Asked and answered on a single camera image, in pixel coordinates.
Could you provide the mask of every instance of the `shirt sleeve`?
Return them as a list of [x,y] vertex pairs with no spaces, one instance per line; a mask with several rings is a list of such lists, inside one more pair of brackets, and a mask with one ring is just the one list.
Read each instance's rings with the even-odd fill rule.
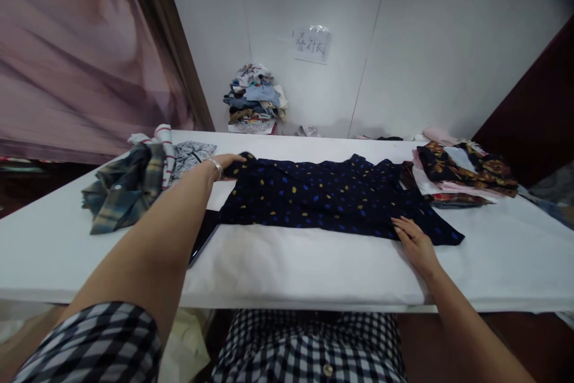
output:
[[155,382],[160,359],[153,318],[136,305],[107,302],[54,328],[13,382]]

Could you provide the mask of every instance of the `paper sign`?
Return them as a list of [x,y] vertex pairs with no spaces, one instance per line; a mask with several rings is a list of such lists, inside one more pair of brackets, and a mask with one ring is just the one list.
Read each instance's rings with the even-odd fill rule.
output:
[[327,64],[331,33],[324,26],[301,27],[295,32],[295,59]]

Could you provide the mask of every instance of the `bracelet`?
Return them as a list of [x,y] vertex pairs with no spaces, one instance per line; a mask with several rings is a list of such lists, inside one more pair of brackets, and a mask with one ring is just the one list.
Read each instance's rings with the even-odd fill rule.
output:
[[212,162],[215,167],[217,168],[217,170],[219,171],[219,178],[216,181],[221,180],[221,178],[223,177],[223,166],[221,166],[221,164],[219,162],[217,162],[216,160],[213,160],[211,158],[207,158],[206,160]]

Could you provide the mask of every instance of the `green plaid shirt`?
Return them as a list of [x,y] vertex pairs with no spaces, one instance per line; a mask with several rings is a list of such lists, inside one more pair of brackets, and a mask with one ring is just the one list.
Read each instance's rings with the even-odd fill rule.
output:
[[82,207],[94,219],[90,235],[132,226],[161,193],[165,153],[161,144],[137,144],[128,156],[104,166],[82,190]]

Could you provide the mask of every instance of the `hand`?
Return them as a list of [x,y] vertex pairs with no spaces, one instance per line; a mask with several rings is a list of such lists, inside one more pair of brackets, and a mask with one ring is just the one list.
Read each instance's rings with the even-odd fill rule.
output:
[[423,278],[428,282],[443,272],[429,236],[425,235],[416,223],[406,217],[401,216],[400,219],[391,218],[391,220],[401,239],[405,256]]
[[[240,155],[234,155],[231,153],[227,153],[224,155],[217,155],[212,157],[213,160],[215,160],[216,162],[218,162],[223,169],[226,169],[227,167],[229,167],[229,165],[231,165],[233,162],[247,162],[247,159],[244,158],[243,156]],[[222,177],[221,178],[222,181],[229,181],[229,180],[234,180],[233,178],[229,178],[229,177]]]

